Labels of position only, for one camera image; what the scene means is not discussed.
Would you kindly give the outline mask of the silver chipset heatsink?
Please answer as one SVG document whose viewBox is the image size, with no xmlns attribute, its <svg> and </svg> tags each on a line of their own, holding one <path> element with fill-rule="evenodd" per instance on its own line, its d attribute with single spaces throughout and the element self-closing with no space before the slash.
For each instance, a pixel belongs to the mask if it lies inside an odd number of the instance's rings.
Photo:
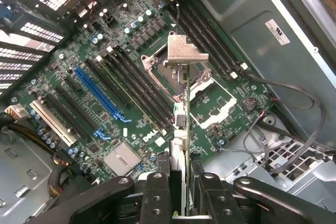
<svg viewBox="0 0 336 224">
<path fill-rule="evenodd" d="M 141 163 L 141 158 L 127 143 L 121 142 L 103 161 L 116 175 L 123 176 Z"/>
</svg>

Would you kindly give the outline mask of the green Dell motherboard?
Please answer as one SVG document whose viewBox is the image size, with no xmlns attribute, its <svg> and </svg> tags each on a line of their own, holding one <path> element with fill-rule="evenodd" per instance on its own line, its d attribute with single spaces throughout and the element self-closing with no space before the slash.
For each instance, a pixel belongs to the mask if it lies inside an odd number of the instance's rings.
<svg viewBox="0 0 336 224">
<path fill-rule="evenodd" d="M 174 138 L 174 103 L 144 70 L 142 55 L 185 35 L 199 52 L 214 84 L 190 100 L 190 152 L 215 156 L 257 116 L 271 107 L 266 87 L 241 76 L 246 64 L 198 0 L 107 0 L 95 13 L 75 20 L 76 33 L 17 89 L 5 109 L 11 130 L 51 155 L 55 165 L 78 166 L 100 180 L 117 176 L 103 159 L 121 142 L 141 158 L 126 176 L 158 166 L 158 155 Z M 74 73 L 80 67 L 130 123 L 115 120 Z M 257 100 L 251 112 L 243 98 Z M 76 139 L 67 146 L 30 106 L 39 100 Z"/>
</svg>

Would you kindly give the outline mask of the coin cell battery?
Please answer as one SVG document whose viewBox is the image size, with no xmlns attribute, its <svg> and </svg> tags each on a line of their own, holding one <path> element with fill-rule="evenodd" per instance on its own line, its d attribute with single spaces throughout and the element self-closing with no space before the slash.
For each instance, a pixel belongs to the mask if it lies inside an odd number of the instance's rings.
<svg viewBox="0 0 336 224">
<path fill-rule="evenodd" d="M 246 97 L 241 101 L 241 108 L 246 112 L 251 112 L 257 106 L 257 100 L 255 98 Z"/>
</svg>

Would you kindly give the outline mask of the blue expansion slot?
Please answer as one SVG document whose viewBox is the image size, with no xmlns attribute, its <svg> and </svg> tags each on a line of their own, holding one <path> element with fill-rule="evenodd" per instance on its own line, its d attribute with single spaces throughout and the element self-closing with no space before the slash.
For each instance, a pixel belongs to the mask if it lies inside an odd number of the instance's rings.
<svg viewBox="0 0 336 224">
<path fill-rule="evenodd" d="M 74 68 L 74 73 L 77 78 L 84 84 L 84 86 L 93 94 L 93 96 L 98 99 L 103 107 L 110 113 L 110 115 L 115 119 L 123 123 L 132 122 L 131 119 L 127 119 L 120 110 L 107 98 L 107 96 L 98 88 L 98 86 L 91 80 L 91 78 L 80 68 Z"/>
</svg>

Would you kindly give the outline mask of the white expansion slot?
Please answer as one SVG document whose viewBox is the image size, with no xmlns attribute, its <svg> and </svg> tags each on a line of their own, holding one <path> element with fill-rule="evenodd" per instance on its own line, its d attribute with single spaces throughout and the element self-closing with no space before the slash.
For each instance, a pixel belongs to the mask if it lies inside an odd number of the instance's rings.
<svg viewBox="0 0 336 224">
<path fill-rule="evenodd" d="M 39 100 L 32 101 L 30 106 L 37 112 L 37 114 L 40 115 L 40 117 L 67 146 L 70 147 L 76 143 L 77 139 L 71 133 L 68 133 L 66 127 Z"/>
</svg>

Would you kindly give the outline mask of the open PC case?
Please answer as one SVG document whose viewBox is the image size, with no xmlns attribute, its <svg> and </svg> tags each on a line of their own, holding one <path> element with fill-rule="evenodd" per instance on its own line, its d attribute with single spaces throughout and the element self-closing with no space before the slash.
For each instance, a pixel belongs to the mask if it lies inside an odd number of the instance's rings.
<svg viewBox="0 0 336 224">
<path fill-rule="evenodd" d="M 318 224 L 336 224 L 336 0 L 198 0 L 245 62 L 242 77 L 266 87 L 271 107 L 203 161 L 222 181 L 246 176 L 318 206 Z M 0 0 L 0 224 L 26 224 L 108 180 L 51 155 L 11 130 L 5 112 L 77 30 L 75 20 L 107 0 Z M 169 154 L 169 149 L 162 153 Z M 180 170 L 170 161 L 172 224 L 211 224 L 181 215 Z"/>
</svg>

